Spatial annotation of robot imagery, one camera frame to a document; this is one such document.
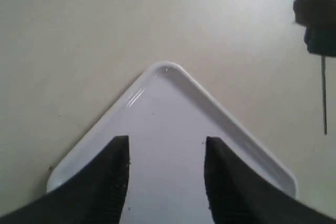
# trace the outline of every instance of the white table surface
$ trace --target white table surface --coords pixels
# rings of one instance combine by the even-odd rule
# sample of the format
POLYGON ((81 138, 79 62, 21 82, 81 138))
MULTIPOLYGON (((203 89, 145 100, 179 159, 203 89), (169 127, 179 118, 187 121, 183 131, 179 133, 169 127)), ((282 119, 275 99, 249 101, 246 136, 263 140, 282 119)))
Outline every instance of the white table surface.
POLYGON ((336 217, 336 60, 306 52, 293 0, 0 0, 0 214, 42 195, 50 168, 149 65, 175 61, 336 217))

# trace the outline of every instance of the white plastic tray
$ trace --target white plastic tray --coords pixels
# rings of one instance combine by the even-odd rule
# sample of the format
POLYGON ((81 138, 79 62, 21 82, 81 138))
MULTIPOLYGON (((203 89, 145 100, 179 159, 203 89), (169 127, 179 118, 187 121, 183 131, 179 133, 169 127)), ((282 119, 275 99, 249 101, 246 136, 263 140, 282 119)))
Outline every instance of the white plastic tray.
POLYGON ((49 178, 51 191, 116 135, 130 137, 130 180, 120 223, 212 223, 205 139, 222 138, 259 175, 292 197, 294 176, 182 67, 157 63, 107 111, 49 178))

